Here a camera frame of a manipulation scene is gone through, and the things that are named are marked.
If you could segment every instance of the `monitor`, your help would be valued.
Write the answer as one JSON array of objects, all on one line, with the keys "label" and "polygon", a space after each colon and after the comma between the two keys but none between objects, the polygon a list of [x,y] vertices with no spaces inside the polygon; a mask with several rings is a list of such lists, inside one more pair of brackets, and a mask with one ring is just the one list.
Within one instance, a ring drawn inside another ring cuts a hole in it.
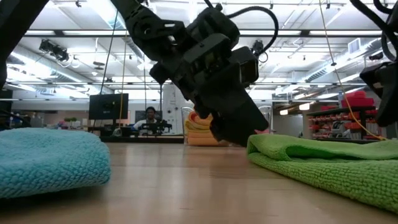
[{"label": "monitor", "polygon": [[121,119],[127,119],[129,107],[129,94],[91,95],[88,119],[119,119],[120,106],[122,105]]}]

